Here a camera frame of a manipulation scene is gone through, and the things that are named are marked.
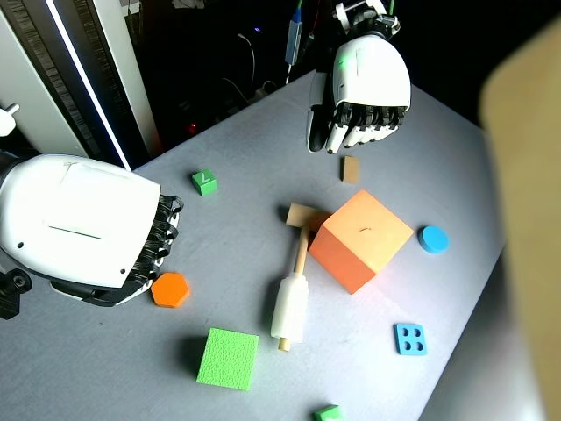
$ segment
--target blue disc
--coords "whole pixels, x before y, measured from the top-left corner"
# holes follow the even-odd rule
[[[437,226],[429,225],[419,231],[419,243],[427,252],[437,254],[448,248],[448,236]]]

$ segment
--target textured green cube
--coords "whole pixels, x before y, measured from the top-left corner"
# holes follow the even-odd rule
[[[249,390],[258,343],[256,335],[210,329],[197,382]]]
[[[331,405],[316,412],[317,421],[344,421],[341,409],[337,405]]]
[[[209,169],[204,169],[191,176],[193,184],[201,196],[207,196],[218,188],[217,178]]]

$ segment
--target orange block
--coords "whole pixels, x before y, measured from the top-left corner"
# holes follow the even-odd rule
[[[413,230],[361,190],[329,217],[309,253],[351,294],[378,274]]]
[[[182,274],[162,274],[152,284],[154,302],[162,307],[179,307],[190,295],[187,278]]]

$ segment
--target white rolling pin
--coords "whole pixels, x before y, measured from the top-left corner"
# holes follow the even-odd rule
[[[281,351],[290,350],[290,342],[304,339],[304,321],[308,308],[308,281],[303,275],[308,252],[309,226],[302,227],[295,271],[280,282],[279,294],[274,305],[271,336],[279,339]]]

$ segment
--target table surface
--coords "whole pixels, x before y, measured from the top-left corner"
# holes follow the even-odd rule
[[[157,307],[149,293],[95,307],[33,278],[21,314],[0,324],[2,420],[297,421],[331,403],[351,421],[418,419],[504,244],[483,134],[414,88],[396,134],[348,151],[359,157],[360,183],[344,184],[340,155],[306,151],[310,82],[304,76],[138,171],[186,203],[164,265],[189,279],[180,309]],[[218,192],[200,197],[189,176],[204,168]],[[297,245],[298,231],[283,222],[288,206],[334,211],[359,189],[414,229],[442,227],[450,247],[431,255],[411,237],[355,295],[309,256],[305,342],[280,352],[269,333]],[[4,257],[3,266],[14,265]],[[428,355],[395,351],[401,322],[423,325]],[[210,327],[259,335],[250,391],[195,382]]]

